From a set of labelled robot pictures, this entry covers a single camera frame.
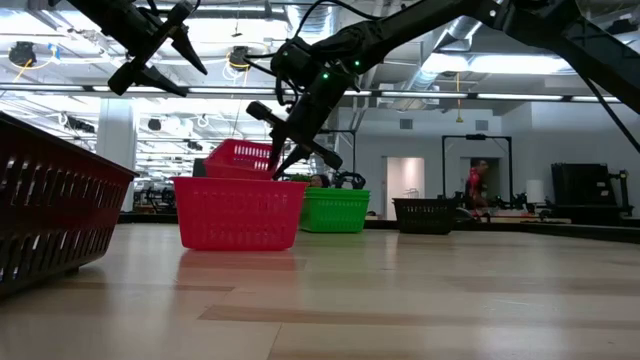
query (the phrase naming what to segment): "red plastic basket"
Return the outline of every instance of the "red plastic basket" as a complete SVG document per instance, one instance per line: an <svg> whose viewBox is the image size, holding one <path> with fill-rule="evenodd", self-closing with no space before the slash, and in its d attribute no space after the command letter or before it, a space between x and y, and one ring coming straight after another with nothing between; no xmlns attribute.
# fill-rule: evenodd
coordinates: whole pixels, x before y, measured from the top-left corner
<svg viewBox="0 0 640 360"><path fill-rule="evenodd" d="M261 251L293 246L306 183L173 178L182 245Z"/></svg>
<svg viewBox="0 0 640 360"><path fill-rule="evenodd" d="M271 180L271 145L227 139L204 161L207 176L218 179Z"/></svg>
<svg viewBox="0 0 640 360"><path fill-rule="evenodd" d="M134 175L0 112L0 298L102 257Z"/></svg>

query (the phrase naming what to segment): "green basket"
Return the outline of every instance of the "green basket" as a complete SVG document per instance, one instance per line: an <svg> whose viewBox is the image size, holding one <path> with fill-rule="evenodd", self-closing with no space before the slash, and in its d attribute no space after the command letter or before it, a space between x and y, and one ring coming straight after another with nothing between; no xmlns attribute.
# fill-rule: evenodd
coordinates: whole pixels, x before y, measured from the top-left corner
<svg viewBox="0 0 640 360"><path fill-rule="evenodd" d="M316 233L359 233L369 207L369 190L307 188L300 229Z"/></svg>

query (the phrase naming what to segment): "wooden floor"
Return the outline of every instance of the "wooden floor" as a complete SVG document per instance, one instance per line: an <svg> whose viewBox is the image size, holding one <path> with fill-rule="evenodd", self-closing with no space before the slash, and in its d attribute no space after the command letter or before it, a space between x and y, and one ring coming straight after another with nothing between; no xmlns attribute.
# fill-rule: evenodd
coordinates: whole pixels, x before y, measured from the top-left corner
<svg viewBox="0 0 640 360"><path fill-rule="evenodd" d="M640 359L640 246L367 231L203 253L119 226L76 277L0 303L0 359Z"/></svg>

